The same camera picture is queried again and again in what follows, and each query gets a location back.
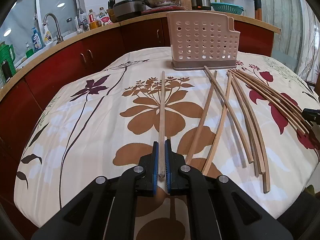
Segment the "red kitchen cabinets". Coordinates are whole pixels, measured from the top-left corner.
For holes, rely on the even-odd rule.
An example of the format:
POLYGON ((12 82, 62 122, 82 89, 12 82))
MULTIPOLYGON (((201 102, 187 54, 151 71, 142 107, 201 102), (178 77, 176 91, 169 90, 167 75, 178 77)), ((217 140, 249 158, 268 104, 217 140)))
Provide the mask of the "red kitchen cabinets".
POLYGON ((125 132, 143 135, 159 128, 155 100, 137 100, 124 113, 111 102, 125 96, 119 78, 98 82, 112 67, 118 74, 137 66, 151 69, 153 31, 163 17, 113 27, 60 47, 18 74, 1 93, 1 204, 18 233, 30 239, 41 221, 97 174, 134 164, 150 146, 132 143, 112 149, 125 132))

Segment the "glass sliding door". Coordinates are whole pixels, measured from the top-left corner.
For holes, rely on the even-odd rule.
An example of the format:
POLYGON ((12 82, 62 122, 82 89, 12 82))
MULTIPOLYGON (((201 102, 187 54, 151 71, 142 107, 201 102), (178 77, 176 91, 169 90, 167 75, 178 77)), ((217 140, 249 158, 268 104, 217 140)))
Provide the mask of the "glass sliding door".
POLYGON ((306 0, 261 0, 264 22, 281 29, 272 57, 315 85, 319 75, 319 20, 306 0))

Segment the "white plastic container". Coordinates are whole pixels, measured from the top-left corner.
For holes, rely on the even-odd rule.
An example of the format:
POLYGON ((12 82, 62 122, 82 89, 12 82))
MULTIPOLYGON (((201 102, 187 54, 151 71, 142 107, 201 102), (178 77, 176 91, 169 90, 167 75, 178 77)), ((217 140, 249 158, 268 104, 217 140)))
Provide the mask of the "white plastic container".
POLYGON ((244 16, 255 18, 254 0, 243 0, 244 16))

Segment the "pink perforated utensil holder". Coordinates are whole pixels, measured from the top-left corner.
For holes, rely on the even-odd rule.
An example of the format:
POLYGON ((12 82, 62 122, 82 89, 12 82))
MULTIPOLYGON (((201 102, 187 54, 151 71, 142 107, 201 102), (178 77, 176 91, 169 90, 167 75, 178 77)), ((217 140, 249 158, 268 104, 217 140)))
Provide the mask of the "pink perforated utensil holder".
POLYGON ((240 32, 234 18, 202 10, 171 11, 167 22, 175 70, 236 67, 240 32))

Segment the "teal plastic colander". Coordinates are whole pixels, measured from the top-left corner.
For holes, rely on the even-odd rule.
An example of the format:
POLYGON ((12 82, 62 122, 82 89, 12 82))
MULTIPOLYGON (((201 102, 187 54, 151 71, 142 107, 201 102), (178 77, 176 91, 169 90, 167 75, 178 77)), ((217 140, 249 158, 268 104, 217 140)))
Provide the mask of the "teal plastic colander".
POLYGON ((212 8, 214 11, 218 12, 226 12, 230 14, 241 15, 244 12, 244 8, 239 5, 229 4, 229 3, 220 3, 214 2, 211 3, 212 8))

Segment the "black thermos bottle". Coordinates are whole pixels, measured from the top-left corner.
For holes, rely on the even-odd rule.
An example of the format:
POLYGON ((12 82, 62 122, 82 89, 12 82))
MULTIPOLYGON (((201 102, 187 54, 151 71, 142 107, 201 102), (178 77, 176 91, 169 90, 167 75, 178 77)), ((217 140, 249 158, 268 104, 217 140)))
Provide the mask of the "black thermos bottle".
POLYGON ((11 72, 11 69, 7 60, 4 60, 2 62, 1 70, 4 76, 4 81, 7 83, 13 77, 13 74, 11 72))

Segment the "green soap dispenser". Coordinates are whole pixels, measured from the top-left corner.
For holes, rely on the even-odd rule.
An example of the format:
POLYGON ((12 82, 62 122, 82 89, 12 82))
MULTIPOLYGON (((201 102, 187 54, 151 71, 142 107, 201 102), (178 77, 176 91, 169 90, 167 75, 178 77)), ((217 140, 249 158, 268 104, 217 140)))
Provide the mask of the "green soap dispenser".
POLYGON ((31 57, 33 54, 34 54, 33 48, 27 42, 26 43, 26 52, 25 52, 26 58, 31 57))

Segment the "blue detergent bottle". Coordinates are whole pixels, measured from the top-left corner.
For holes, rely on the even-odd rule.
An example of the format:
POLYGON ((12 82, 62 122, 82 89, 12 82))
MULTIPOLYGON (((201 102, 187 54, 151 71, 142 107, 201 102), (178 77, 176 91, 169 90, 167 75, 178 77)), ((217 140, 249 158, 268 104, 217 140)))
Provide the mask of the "blue detergent bottle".
POLYGON ((39 50, 44 48, 44 44, 43 44, 41 34, 38 32, 38 30, 35 27, 33 27, 32 31, 33 31, 33 35, 31 37, 31 40, 33 43, 34 52, 36 53, 39 50))

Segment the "red induction cooker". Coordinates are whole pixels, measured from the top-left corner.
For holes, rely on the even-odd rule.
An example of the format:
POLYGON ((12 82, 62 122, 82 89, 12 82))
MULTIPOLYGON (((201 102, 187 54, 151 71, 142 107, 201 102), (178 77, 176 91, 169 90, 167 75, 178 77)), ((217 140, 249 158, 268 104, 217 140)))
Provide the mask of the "red induction cooker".
POLYGON ((156 7, 142 11, 142 15, 155 14, 160 12, 177 11, 177 10, 189 10, 187 7, 180 5, 169 5, 163 7, 156 7))

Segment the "green thermos jug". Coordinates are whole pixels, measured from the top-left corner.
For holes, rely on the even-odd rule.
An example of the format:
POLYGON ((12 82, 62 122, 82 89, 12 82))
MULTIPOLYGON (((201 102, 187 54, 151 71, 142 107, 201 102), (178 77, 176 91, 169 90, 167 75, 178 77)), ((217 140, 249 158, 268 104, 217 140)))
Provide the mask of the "green thermos jug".
POLYGON ((13 45, 7 45, 4 41, 1 42, 0 47, 0 57, 1 57, 1 64, 4 60, 7 60, 11 69, 13 76, 16 74, 16 69, 14 66, 15 61, 15 51, 13 45))

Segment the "pink white snack bag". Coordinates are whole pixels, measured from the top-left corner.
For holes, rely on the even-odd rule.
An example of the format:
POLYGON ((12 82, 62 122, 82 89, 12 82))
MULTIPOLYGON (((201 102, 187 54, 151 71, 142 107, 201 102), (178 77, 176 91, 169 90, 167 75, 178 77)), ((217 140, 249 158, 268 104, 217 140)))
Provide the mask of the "pink white snack bag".
POLYGON ((112 21, 107 15, 100 15, 99 20, 101 21, 102 25, 112 24, 112 21))

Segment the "cooking oil bottle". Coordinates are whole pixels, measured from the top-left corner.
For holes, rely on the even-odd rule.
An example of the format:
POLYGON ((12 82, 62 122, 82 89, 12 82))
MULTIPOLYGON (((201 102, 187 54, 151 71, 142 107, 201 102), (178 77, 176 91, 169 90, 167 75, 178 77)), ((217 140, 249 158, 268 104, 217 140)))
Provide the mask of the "cooking oil bottle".
POLYGON ((91 30, 100 27, 99 20, 97 19, 96 14, 92 9, 89 9, 88 23, 91 30))

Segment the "clear bottle white cap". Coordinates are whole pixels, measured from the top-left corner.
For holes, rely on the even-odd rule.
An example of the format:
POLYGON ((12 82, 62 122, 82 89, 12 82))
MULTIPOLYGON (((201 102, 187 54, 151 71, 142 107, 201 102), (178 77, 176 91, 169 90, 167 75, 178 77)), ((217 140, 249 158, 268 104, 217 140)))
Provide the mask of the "clear bottle white cap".
POLYGON ((103 18, 105 16, 106 16, 106 12, 104 10, 104 7, 100 7, 100 9, 99 9, 99 17, 103 18))

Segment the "knife block with knives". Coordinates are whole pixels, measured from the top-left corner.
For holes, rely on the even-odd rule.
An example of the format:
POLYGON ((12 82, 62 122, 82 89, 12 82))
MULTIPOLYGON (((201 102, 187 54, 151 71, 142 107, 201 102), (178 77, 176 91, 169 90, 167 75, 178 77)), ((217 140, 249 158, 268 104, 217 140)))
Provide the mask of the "knife block with knives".
POLYGON ((107 13, 108 13, 108 16, 109 16, 109 18, 110 18, 112 23, 117 23, 118 22, 115 14, 114 14, 114 10, 113 10, 113 7, 114 7, 115 3, 116 3, 116 0, 109 0, 108 1, 107 13))

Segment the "aluminium sliding window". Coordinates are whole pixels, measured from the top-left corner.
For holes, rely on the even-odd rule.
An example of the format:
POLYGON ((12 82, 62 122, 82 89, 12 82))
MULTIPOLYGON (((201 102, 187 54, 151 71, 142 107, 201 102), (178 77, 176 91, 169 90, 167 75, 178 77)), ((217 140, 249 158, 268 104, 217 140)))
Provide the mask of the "aluminium sliding window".
POLYGON ((14 65, 26 57, 27 46, 32 47, 32 29, 41 30, 47 13, 56 16, 63 37, 76 32, 77 0, 17 0, 1 24, 1 42, 12 45, 14 65))

